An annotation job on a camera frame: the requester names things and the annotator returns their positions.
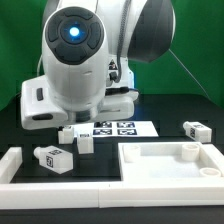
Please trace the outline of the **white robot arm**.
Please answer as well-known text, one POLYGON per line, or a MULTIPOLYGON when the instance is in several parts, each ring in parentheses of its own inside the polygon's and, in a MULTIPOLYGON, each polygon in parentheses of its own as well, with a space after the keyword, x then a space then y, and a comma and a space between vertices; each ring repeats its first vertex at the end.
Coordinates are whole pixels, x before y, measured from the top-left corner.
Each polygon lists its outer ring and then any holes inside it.
POLYGON ((130 118, 138 91, 129 60, 152 62, 172 43, 171 0, 47 0, 44 74, 22 83, 25 129, 130 118))

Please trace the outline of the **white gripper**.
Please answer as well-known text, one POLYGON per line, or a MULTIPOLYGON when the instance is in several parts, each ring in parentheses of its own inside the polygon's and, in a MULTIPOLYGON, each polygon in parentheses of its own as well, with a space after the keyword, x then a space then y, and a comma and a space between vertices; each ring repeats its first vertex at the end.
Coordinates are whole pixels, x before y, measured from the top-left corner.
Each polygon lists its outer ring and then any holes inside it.
POLYGON ((21 123, 27 130, 130 118, 139 92, 127 86, 101 89, 102 98, 78 98, 90 85, 69 85, 70 96, 60 98, 45 75, 22 84, 21 123))

